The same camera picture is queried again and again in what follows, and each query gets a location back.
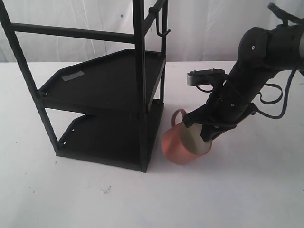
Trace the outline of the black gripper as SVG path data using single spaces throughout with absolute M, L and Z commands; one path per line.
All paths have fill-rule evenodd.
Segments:
M 211 93 L 206 104 L 186 113 L 183 123 L 187 128 L 201 124 L 203 141 L 214 140 L 255 114 L 257 108 L 252 100 L 257 94 L 258 86 L 252 80 L 228 78 L 223 86 Z

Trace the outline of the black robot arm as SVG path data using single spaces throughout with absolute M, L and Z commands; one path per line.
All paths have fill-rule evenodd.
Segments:
M 258 113 L 253 99 L 279 72 L 304 70 L 303 25 L 279 25 L 273 30 L 254 27 L 242 37 L 238 59 L 230 73 L 222 69 L 190 71 L 189 86 L 211 85 L 206 103 L 183 117 L 186 127 L 202 126 L 203 141 L 214 140 Z

